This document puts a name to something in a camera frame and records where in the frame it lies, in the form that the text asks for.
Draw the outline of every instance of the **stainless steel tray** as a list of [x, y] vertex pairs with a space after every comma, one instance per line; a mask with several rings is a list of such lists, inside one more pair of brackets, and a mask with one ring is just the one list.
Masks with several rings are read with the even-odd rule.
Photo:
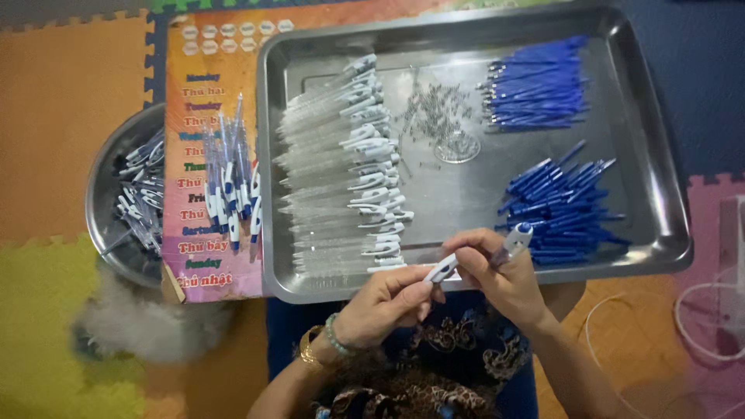
[[[477, 112], [481, 97], [474, 85], [484, 79], [494, 57], [522, 45], [577, 34], [591, 37], [582, 52], [583, 70], [592, 80], [586, 93], [592, 110], [586, 122], [566, 130], [487, 134], [476, 122], [462, 121], [464, 130], [482, 145], [475, 159], [462, 164], [441, 162], [428, 139], [414, 133], [414, 142], [408, 132], [402, 134], [402, 156], [413, 177], [400, 169], [406, 182], [401, 189], [406, 209], [416, 212], [402, 237], [406, 262], [436, 262], [440, 244], [456, 231], [502, 222], [496, 210], [509, 179], [587, 139], [582, 161], [618, 158], [601, 186], [611, 191], [605, 201], [611, 211], [625, 212], [629, 218], [607, 227], [635, 245], [625, 253], [601, 248], [582, 265], [541, 268], [539, 282], [668, 273], [689, 266], [693, 241], [685, 189], [633, 29], [612, 7], [574, 1], [297, 31], [271, 39], [259, 56], [257, 76], [267, 289], [291, 303], [314, 303], [346, 299], [367, 279], [301, 280], [293, 272], [290, 223], [276, 208], [285, 193], [278, 184], [283, 173], [268, 164], [282, 153], [275, 132], [289, 98], [339, 72], [351, 57], [375, 52], [385, 104], [394, 114], [406, 108], [414, 78], [425, 85], [460, 85], [460, 91], [471, 93], [465, 100]], [[449, 280], [444, 287], [463, 289], [464, 284]]]

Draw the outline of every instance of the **tray rim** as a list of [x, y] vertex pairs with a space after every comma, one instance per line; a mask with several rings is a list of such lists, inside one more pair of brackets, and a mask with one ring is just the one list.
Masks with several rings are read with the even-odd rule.
[[[261, 49], [256, 72], [256, 112], [257, 112], [257, 135], [258, 139], [256, 147], [259, 152], [259, 160], [262, 162], [270, 161], [270, 155], [267, 147], [261, 147], [261, 138], [265, 138], [265, 142], [269, 141], [269, 112], [268, 112], [268, 95], [269, 88], [266, 83], [267, 81], [267, 59], [271, 54], [272, 50], [281, 42], [289, 40], [301, 40], [316, 37], [333, 37], [344, 34], [353, 34], [366, 31], [386, 31], [391, 29], [409, 28], [423, 25], [444, 25], [458, 22], [469, 22], [478, 20], [490, 20], [490, 19], [507, 19], [514, 16], [531, 16], [531, 15], [544, 15], [552, 13], [570, 13], [580, 12], [588, 10], [603, 10], [607, 13], [614, 13], [618, 16], [622, 16], [629, 24], [626, 14], [618, 9], [610, 0], [570, 0], [568, 2], [560, 2], [553, 4], [544, 4], [531, 7], [493, 7], [490, 9], [479, 9], [479, 10], [459, 10], [454, 12], [445, 13], [434, 13], [431, 15], [417, 16], [403, 19], [394, 19], [386, 22], [371, 22], [364, 23], [361, 25], [338, 25], [327, 28], [298, 30], [287, 32], [284, 34], [272, 37], [264, 44]], [[635, 274], [651, 275], [651, 274], [666, 274], [671, 271], [682, 271], [691, 265], [694, 258], [694, 240], [691, 235], [691, 218], [688, 210], [688, 197], [686, 189], [682, 181], [682, 175], [679, 172], [678, 164], [675, 156], [673, 155], [671, 148], [671, 138], [669, 130], [667, 129], [667, 123], [662, 115], [662, 108], [659, 104], [659, 98], [655, 90], [654, 84], [651, 80], [651, 73], [646, 58], [644, 57], [641, 46], [638, 44], [638, 40], [634, 35], [634, 41], [636, 46], [640, 49], [641, 62], [639, 63], [644, 69], [644, 80], [643, 82], [649, 86], [650, 95], [650, 106], [654, 115], [653, 118], [661, 122], [658, 141], [665, 145], [666, 153], [664, 156], [658, 156], [657, 160], [664, 160], [666, 163], [672, 165], [672, 175], [676, 178], [676, 187], [672, 189], [670, 195], [670, 201], [676, 205], [679, 204], [683, 213], [683, 224], [686, 232], [686, 247], [685, 250], [677, 256], [676, 259], [666, 260], [656, 264], [597, 264], [597, 265], [582, 265], [580, 269], [569, 268], [552, 268], [550, 271], [539, 271], [536, 272], [539, 277], [541, 284], [550, 283], [563, 283], [563, 282], [574, 282], [580, 280], [587, 280], [598, 278], [600, 272], [603, 272], [609, 268], [614, 270], [613, 277], [620, 276], [632, 276]], [[259, 173], [262, 177], [261, 183], [261, 195], [264, 197], [264, 201], [271, 205], [271, 169], [266, 164], [261, 165]], [[267, 289], [272, 292], [275, 296], [288, 303], [320, 303], [333, 300], [346, 300], [349, 299], [357, 290], [356, 289], [329, 289], [317, 294], [297, 294], [285, 288], [276, 279], [274, 273], [274, 255], [273, 255], [273, 225], [272, 225], [272, 212], [265, 211], [264, 214], [264, 234], [262, 240], [264, 245], [262, 246], [263, 257], [264, 257], [264, 275], [262, 280], [267, 286]], [[640, 265], [644, 266], [644, 272], [634, 272]], [[568, 275], [573, 275], [574, 279], [567, 280]], [[600, 277], [609, 277], [606, 274], [602, 274]], [[447, 280], [443, 284], [445, 291], [456, 291], [470, 289], [463, 286], [463, 282], [460, 278], [455, 276], [451, 280]]]

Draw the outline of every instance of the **patterned clothing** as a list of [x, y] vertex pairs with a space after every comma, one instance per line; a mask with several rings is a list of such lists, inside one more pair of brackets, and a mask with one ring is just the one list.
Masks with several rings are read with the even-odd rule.
[[[271, 378], [291, 362], [302, 334], [340, 308], [267, 303]], [[527, 339], [480, 292], [451, 293], [424, 324], [398, 329], [380, 353], [354, 359], [318, 397], [314, 413], [317, 419], [537, 418], [531, 361]]]

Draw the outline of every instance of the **pile of pens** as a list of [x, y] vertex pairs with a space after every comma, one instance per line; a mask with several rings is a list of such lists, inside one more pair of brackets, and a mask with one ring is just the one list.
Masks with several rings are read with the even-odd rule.
[[119, 171], [122, 194], [118, 196], [116, 209], [130, 229], [104, 249], [102, 256], [133, 234], [153, 259], [160, 258], [164, 139], [164, 130], [161, 129], [124, 158], [125, 167]]
[[212, 223], [220, 233], [228, 234], [230, 247], [241, 248], [241, 220], [250, 221], [251, 262], [256, 258], [261, 232], [261, 195], [259, 164], [251, 166], [246, 127], [241, 117], [243, 93], [238, 96], [235, 118], [218, 115], [220, 131], [203, 127], [205, 204]]
[[597, 188], [600, 177], [616, 159], [567, 164], [585, 143], [580, 141], [556, 162], [543, 160], [507, 187], [513, 198], [498, 211], [498, 215], [509, 212], [507, 223], [494, 228], [512, 230], [518, 223], [530, 223], [530, 254], [538, 265], [586, 262], [604, 242], [625, 247], [632, 244], [600, 225], [626, 218], [603, 206], [608, 190]]
[[499, 130], [567, 128], [589, 110], [579, 50], [587, 37], [530, 45], [491, 62], [484, 91], [488, 125]]
[[287, 151], [274, 162], [287, 177], [293, 264], [304, 277], [345, 277], [405, 266], [399, 141], [375, 74], [362, 57], [322, 86], [288, 102], [278, 133]]

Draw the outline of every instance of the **fluffy white object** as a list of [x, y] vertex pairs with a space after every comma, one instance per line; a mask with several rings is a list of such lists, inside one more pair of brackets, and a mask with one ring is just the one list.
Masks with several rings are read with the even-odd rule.
[[88, 300], [76, 329], [102, 356], [134, 353], [157, 364], [202, 356], [227, 330], [233, 311], [228, 303], [174, 305], [159, 290], [146, 289], [99, 269], [101, 289]]

